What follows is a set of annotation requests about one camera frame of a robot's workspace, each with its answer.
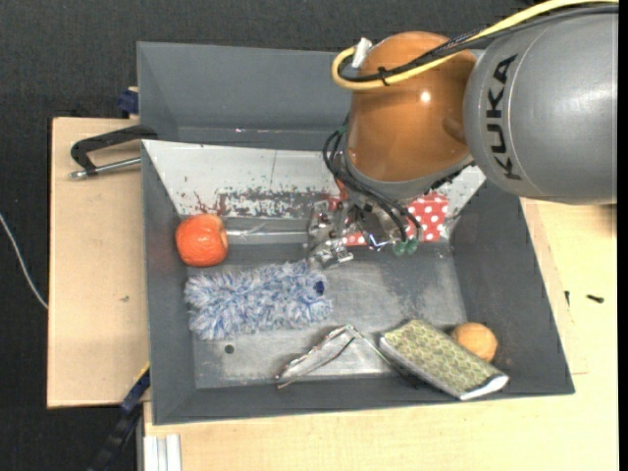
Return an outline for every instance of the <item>green patterned sponge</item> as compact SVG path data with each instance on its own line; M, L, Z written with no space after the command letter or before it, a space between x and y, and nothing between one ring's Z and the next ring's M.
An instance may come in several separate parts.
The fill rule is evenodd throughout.
M461 400L503 388L508 376L423 320L380 338L381 351L417 377Z

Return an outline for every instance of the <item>polka dot cloth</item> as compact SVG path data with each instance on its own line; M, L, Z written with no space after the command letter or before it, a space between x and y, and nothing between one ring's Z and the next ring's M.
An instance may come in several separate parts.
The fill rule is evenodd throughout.
M447 206L446 196L435 192L423 195L408 204L408 211L414 215L423 228L424 242L435 242L441 238ZM414 224L408 222L406 231L410 236L414 236L416 232ZM361 233L349 234L342 240L348 247L366 244Z

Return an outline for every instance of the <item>yellow cable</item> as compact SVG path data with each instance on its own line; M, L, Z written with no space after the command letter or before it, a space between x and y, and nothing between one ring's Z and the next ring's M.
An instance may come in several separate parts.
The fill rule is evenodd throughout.
M510 16L509 18L506 18L500 21L499 23L495 25L489 26L483 29L482 31L476 33L475 35L468 37L466 40L464 40L461 43L465 43L469 40L481 38L488 34L495 33L497 31L502 31L503 29L507 29L509 27L519 25L520 23L530 20L540 14L544 14L544 13L547 13L556 9L569 7L572 5L590 4L590 3L618 4L619 0L549 0L548 2L543 2L541 4L532 6L529 9L526 9L524 11L518 12L517 14L514 14ZM355 54L355 47L349 47L348 49L345 49L342 52L340 52L338 56L336 56L334 62L332 63L332 78L334 79L334 82L340 87L343 87L345 89L350 89L350 90L369 90L369 89L375 89L377 87L384 86L385 85L384 82L380 79L357 82L353 80L348 80L346 78L342 78L339 75L338 70L339 70L340 64L346 58L353 56L353 54ZM386 77L386 83L394 84L394 83L398 83L407 79L411 79L412 77L422 74L423 72L426 72L427 70L430 70L444 63L445 61L450 60L451 58L455 57L456 54L452 54L450 56L446 56L444 58L434 60L430 63L427 63L426 65L421 65L420 67L416 67L416 68L413 68L412 70L408 70L407 72L403 72L402 74L397 74L394 76Z

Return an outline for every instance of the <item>fuzzy blue duster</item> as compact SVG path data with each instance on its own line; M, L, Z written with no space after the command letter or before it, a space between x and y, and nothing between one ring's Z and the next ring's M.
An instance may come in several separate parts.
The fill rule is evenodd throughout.
M332 312L332 301L323 296L325 282L305 261L193 276L184 290L189 328L204 340L306 328Z

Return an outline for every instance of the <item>black carpet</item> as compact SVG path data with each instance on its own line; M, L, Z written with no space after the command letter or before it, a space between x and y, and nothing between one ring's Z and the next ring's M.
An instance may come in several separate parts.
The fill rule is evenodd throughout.
M0 0L0 212L35 284L47 294L49 121L121 117L138 40L340 50L362 35L454 35L524 1ZM46 410L47 316L4 232L0 309L0 471L85 469L117 411ZM133 469L133 454L113 469Z

